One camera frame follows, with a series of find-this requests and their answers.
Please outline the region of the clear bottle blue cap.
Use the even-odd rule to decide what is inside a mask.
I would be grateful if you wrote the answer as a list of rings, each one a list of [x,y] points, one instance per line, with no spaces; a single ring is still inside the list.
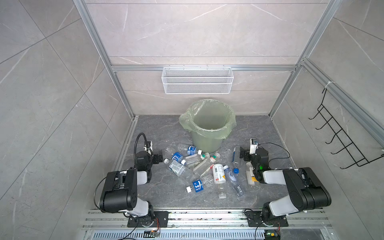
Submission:
[[[224,173],[226,176],[226,180],[230,183],[231,187],[235,190],[239,197],[242,197],[244,195],[244,191],[241,188],[238,180],[236,179],[233,170],[229,166],[225,165]]]

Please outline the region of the square bottle blue red label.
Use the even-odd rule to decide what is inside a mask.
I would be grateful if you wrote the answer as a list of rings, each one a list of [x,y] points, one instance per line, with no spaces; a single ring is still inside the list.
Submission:
[[[233,172],[234,174],[238,174],[240,171],[240,166],[241,166],[241,147],[236,146],[233,151],[233,159],[232,159],[232,166],[233,166]]]

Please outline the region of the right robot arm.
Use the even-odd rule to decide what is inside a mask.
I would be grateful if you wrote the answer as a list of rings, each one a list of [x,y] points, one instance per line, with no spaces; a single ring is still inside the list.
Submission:
[[[271,169],[269,152],[264,148],[250,150],[235,147],[233,162],[250,164],[251,182],[287,187],[288,195],[263,205],[261,223],[266,226],[284,226],[286,216],[307,210],[320,209],[332,203],[331,195],[311,168]]]

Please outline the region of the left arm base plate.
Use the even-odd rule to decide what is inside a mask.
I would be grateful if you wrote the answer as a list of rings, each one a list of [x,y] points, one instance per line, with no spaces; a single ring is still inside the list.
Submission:
[[[130,215],[128,217],[128,228],[165,228],[168,225],[169,220],[169,212],[167,211],[155,211],[153,213],[149,213],[144,217],[134,217]]]

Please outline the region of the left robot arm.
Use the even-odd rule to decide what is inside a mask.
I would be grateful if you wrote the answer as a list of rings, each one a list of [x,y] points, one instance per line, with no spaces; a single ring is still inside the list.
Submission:
[[[96,207],[103,213],[124,213],[125,216],[137,217],[142,221],[153,221],[153,206],[138,197],[138,186],[151,181],[151,168],[163,162],[163,153],[141,151],[135,154],[134,162],[134,166],[128,170],[107,174]]]

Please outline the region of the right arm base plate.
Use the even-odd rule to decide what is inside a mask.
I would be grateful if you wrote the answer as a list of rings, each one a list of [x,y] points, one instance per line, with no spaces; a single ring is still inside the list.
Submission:
[[[286,216],[275,217],[268,212],[254,211],[251,209],[245,209],[244,214],[248,221],[249,227],[288,227],[288,221]]]

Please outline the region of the white labelled opaque bottle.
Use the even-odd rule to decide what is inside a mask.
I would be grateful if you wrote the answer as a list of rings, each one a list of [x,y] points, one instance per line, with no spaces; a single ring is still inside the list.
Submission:
[[[226,183],[224,166],[222,164],[214,164],[212,171],[213,171],[213,178],[214,178],[215,184],[225,184]]]

